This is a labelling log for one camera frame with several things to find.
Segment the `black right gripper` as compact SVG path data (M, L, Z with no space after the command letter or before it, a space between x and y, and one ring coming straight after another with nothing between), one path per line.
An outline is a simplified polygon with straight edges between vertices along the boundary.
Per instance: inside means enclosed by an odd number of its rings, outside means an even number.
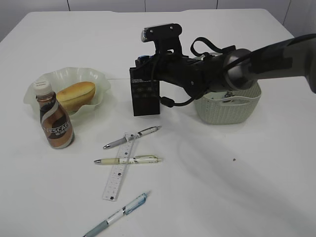
M205 66L203 61L189 57L174 55L152 55L141 64L135 60L135 67L151 69L151 78L173 85L205 85Z

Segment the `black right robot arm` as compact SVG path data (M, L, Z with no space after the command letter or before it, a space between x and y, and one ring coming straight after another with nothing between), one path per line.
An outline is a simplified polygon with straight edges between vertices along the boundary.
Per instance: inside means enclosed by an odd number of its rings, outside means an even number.
M158 53L139 60L130 68L132 79L160 80L184 89L191 99L210 92L247 90L261 79L304 77L312 92L316 90L316 36L303 35L280 41L255 51L237 49L234 45L216 47L204 37L205 43L218 53L198 53L192 59L178 53Z

